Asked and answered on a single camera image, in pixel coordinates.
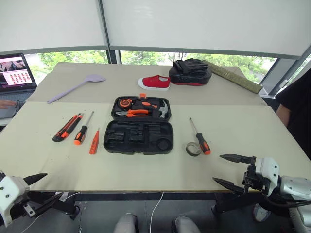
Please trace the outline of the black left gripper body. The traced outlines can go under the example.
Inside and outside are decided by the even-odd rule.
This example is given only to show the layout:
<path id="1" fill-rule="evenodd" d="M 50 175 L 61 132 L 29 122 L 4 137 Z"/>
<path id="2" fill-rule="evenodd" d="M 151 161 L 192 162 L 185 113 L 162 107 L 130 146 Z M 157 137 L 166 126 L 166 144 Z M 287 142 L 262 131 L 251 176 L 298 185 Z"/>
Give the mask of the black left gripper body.
<path id="1" fill-rule="evenodd" d="M 46 212 L 44 201 L 46 195 L 42 192 L 28 192 L 13 197 L 13 218 L 21 216 L 37 217 Z"/>

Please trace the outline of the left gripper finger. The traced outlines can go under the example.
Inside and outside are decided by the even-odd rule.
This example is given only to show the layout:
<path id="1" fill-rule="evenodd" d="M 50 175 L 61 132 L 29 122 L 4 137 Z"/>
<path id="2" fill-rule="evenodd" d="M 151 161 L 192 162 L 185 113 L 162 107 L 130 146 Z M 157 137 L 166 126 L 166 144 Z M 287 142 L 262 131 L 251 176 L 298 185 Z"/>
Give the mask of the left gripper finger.
<path id="1" fill-rule="evenodd" d="M 53 196 L 49 196 L 47 194 L 41 193 L 42 203 L 36 209 L 36 215 L 39 216 L 43 214 L 45 211 L 47 211 L 49 208 L 51 208 L 54 205 L 54 203 L 57 202 L 62 195 L 63 195 L 63 192 L 60 192 Z"/>
<path id="2" fill-rule="evenodd" d="M 25 183 L 28 186 L 30 186 L 30 185 L 36 183 L 37 181 L 41 180 L 42 178 L 44 178 L 47 175 L 48 175 L 47 173 L 39 173 L 39 174 L 35 174 L 35 175 L 25 177 L 23 180 L 25 181 Z"/>

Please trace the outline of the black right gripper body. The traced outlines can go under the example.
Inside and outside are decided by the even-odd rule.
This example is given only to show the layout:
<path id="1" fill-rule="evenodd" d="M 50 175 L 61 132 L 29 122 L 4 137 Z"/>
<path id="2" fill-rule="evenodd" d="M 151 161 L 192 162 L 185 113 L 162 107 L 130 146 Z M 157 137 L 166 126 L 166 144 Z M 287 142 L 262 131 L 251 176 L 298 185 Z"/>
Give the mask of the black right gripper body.
<path id="1" fill-rule="evenodd" d="M 244 185 L 244 194 L 248 193 L 249 188 L 258 190 L 263 194 L 268 195 L 270 188 L 270 181 L 261 174 L 256 173 L 256 157 L 246 157 L 242 160 L 243 163 L 248 164 L 247 170 L 244 173 L 242 184 Z"/>

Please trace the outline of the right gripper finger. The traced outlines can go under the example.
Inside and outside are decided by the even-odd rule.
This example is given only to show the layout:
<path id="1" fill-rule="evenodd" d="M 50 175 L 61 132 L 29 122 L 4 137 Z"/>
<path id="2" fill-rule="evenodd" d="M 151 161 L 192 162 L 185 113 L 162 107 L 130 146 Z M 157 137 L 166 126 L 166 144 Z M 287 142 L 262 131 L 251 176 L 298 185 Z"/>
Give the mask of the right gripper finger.
<path id="1" fill-rule="evenodd" d="M 220 184 L 221 186 L 223 186 L 224 188 L 236 193 L 236 194 L 244 194 L 245 193 L 245 189 L 242 187 L 239 187 L 237 185 L 235 185 L 233 182 L 227 181 L 227 180 L 223 180 L 220 178 L 212 178 L 215 182 L 217 182 L 218 184 Z"/>
<path id="2" fill-rule="evenodd" d="M 247 157 L 237 154 L 223 154 L 220 157 L 234 163 L 255 164 L 256 162 L 255 156 Z"/>

